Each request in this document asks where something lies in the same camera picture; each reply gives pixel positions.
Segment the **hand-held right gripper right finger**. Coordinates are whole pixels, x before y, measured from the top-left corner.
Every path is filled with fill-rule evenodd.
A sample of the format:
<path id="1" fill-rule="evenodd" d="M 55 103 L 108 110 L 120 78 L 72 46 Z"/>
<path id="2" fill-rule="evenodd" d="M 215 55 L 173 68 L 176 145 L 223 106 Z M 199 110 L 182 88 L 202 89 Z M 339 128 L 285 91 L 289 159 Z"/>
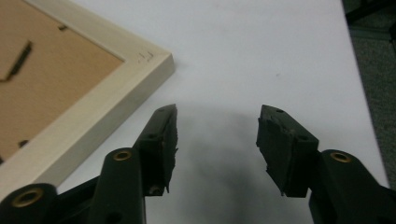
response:
<path id="1" fill-rule="evenodd" d="M 314 224 L 396 224 L 396 191 L 378 184 L 355 156 L 318 150 L 287 112 L 263 105 L 256 145 L 280 192 L 309 199 Z"/>

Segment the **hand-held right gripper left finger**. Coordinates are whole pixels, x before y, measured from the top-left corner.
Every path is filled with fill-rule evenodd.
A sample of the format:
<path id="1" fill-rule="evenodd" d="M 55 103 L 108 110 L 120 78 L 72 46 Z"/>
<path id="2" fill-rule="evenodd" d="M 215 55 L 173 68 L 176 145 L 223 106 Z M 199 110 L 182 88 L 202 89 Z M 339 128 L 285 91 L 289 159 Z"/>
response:
<path id="1" fill-rule="evenodd" d="M 132 147 L 108 153 L 88 224 L 146 224 L 145 199 L 162 196 L 176 164 L 177 107 L 154 111 Z"/>

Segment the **wooden picture frame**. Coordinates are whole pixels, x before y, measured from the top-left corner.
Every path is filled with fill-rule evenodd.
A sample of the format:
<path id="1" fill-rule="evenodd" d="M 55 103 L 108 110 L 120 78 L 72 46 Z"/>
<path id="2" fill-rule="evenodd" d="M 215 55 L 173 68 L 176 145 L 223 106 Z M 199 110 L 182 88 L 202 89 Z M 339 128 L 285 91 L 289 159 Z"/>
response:
<path id="1" fill-rule="evenodd" d="M 0 165 L 0 201 L 31 183 L 59 186 L 175 72 L 172 53 L 71 0 L 23 0 L 122 64 Z"/>

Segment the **white table sheet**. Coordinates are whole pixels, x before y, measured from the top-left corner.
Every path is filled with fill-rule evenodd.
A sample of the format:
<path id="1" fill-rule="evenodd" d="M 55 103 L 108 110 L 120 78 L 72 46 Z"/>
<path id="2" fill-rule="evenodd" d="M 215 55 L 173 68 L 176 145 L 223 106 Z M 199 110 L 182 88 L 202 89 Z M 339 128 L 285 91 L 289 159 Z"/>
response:
<path id="1" fill-rule="evenodd" d="M 95 177 L 153 111 L 177 106 L 170 189 L 146 200 L 148 224 L 312 224 L 284 197 L 257 148 L 263 105 L 287 111 L 323 149 L 387 175 L 341 0 L 75 0 L 171 51 L 175 73 L 63 183 Z"/>

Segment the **black metal stand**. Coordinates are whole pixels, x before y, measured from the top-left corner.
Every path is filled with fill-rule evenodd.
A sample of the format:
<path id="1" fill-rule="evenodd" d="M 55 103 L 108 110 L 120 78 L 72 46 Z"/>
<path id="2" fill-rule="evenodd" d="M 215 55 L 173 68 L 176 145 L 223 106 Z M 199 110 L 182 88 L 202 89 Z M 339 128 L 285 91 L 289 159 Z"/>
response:
<path id="1" fill-rule="evenodd" d="M 346 14 L 346 23 L 352 24 L 386 7 L 396 5 L 396 0 L 362 0 L 363 4 Z"/>

